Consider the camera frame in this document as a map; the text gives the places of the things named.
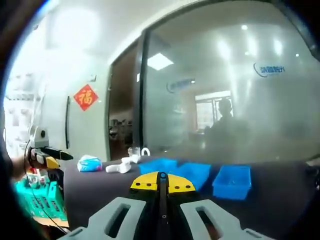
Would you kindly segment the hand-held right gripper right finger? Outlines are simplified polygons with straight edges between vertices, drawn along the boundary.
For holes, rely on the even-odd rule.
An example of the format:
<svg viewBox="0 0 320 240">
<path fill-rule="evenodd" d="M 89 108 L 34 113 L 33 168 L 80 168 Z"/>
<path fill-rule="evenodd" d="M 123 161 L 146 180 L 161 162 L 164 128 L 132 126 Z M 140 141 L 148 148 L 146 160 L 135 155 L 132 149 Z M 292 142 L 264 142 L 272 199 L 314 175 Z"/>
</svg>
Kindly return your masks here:
<svg viewBox="0 0 320 240">
<path fill-rule="evenodd" d="M 172 240 L 265 240 L 210 199 L 202 199 L 191 181 L 162 173 L 166 180 L 166 210 Z"/>
</svg>

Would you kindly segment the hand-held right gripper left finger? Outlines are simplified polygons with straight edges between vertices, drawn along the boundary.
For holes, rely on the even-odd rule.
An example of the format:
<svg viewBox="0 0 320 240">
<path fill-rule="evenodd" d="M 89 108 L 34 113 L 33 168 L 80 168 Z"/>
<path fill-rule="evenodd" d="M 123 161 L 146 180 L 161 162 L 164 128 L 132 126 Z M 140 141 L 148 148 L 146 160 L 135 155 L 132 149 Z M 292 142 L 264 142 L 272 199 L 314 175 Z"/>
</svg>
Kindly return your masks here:
<svg viewBox="0 0 320 240">
<path fill-rule="evenodd" d="M 161 173 L 137 177 L 128 197 L 116 197 L 94 213 L 87 227 L 78 227 L 62 240 L 155 240 L 160 206 Z"/>
</svg>

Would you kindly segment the person's left hand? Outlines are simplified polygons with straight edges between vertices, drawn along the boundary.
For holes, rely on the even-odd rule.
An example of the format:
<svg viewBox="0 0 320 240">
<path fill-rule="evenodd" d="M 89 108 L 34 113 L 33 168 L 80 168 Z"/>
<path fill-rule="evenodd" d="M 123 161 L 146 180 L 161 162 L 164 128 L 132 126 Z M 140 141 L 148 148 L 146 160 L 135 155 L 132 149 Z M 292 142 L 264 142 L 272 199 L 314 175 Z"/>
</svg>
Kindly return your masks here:
<svg viewBox="0 0 320 240">
<path fill-rule="evenodd" d="M 35 169 L 48 169 L 47 158 L 49 155 L 41 148 L 28 147 L 26 152 L 26 159 L 29 165 Z"/>
</svg>

